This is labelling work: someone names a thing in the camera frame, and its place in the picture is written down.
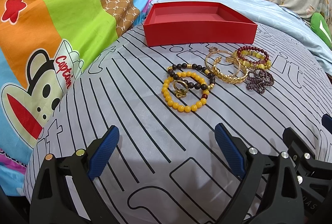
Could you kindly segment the purple garnet bead strand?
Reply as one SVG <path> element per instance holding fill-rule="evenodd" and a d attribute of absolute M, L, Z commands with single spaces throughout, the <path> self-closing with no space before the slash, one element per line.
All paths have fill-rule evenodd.
<path fill-rule="evenodd" d="M 259 94 L 263 94 L 266 87 L 271 87 L 274 83 L 275 80 L 271 73 L 262 69 L 257 69 L 249 72 L 246 88 L 247 90 L 254 90 Z"/>

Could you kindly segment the thin rose gold bangle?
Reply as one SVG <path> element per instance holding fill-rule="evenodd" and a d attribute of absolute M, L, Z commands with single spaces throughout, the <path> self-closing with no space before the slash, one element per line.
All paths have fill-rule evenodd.
<path fill-rule="evenodd" d="M 226 74 L 222 73 L 217 68 L 217 64 L 219 64 L 222 61 L 222 59 L 223 59 L 222 56 L 217 57 L 214 60 L 213 64 L 211 66 L 209 66 L 208 60 L 214 54 L 228 54 L 228 56 L 225 57 L 225 61 L 227 63 L 231 63 L 231 64 L 234 64 L 235 66 L 237 66 L 237 71 L 235 72 L 235 74 L 233 74 L 233 75 L 226 75 Z M 235 78 L 236 75 L 240 72 L 240 69 L 241 69 L 241 63 L 240 63 L 239 59 L 233 57 L 233 55 L 232 55 L 231 52 L 224 51 L 224 50 L 212 50 L 212 51 L 210 51 L 209 54 L 205 57 L 205 66 L 208 69 L 208 71 L 210 71 L 212 74 L 214 74 L 215 76 L 217 76 L 221 80 L 229 80 L 229 79 Z"/>

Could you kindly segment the small gold hoop earring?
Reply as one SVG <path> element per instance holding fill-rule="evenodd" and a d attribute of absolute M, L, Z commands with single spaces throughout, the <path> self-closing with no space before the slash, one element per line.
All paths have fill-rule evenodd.
<path fill-rule="evenodd" d="M 218 48 L 216 48 L 216 47 L 214 47 L 214 46 L 211 46 L 211 47 L 209 48 L 209 52 L 210 52 L 210 53 L 215 52 L 215 51 L 217 51 L 217 50 L 218 50 Z"/>

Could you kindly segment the red jewelry tray box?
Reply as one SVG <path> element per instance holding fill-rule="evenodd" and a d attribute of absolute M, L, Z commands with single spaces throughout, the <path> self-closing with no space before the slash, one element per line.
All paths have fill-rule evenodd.
<path fill-rule="evenodd" d="M 218 2 L 180 1 L 154 4 L 144 24 L 149 47 L 198 44 L 252 44 L 258 25 Z"/>

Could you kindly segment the green plush toy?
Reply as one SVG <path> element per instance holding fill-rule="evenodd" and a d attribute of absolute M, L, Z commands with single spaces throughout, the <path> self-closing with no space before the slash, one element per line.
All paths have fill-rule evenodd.
<path fill-rule="evenodd" d="M 331 33 L 324 17 L 320 13 L 313 13 L 310 27 L 324 41 L 327 47 L 331 49 Z"/>

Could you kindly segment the grey striped print pillow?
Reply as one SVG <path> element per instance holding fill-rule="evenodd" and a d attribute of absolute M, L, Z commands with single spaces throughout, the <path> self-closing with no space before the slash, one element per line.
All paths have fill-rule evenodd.
<path fill-rule="evenodd" d="M 167 67 L 212 63 L 239 44 L 187 44 L 150 48 L 137 26 L 116 40 L 75 81 L 45 125 L 28 164 L 24 190 L 32 197 L 43 157 L 67 157 L 107 128 L 120 132 L 102 175 L 94 183 L 120 223 L 214 223 L 236 191 L 214 138 L 223 123 L 263 154 L 286 150 L 291 127 L 319 160 L 331 161 L 331 134 L 322 126 L 331 113 L 331 83 L 306 47 L 289 35 L 259 25 L 254 45 L 268 52 L 274 85 L 264 94 L 244 83 L 217 80 L 194 113 L 167 105 L 161 88 Z"/>

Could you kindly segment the light blue quilt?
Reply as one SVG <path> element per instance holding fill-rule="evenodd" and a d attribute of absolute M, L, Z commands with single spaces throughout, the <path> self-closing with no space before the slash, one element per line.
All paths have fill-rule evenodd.
<path fill-rule="evenodd" d="M 206 1 L 219 2 L 246 16 L 253 22 L 276 28 L 301 42 L 318 61 L 322 69 L 331 74 L 331 50 L 297 14 L 266 0 L 152 0 L 148 9 L 161 2 Z"/>

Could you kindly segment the colourful monkey cartoon blanket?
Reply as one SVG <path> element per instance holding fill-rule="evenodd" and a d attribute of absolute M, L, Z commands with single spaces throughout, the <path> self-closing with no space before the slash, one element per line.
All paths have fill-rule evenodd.
<path fill-rule="evenodd" d="M 1 188 L 24 194 L 30 155 L 74 81 L 151 0 L 1 0 Z"/>

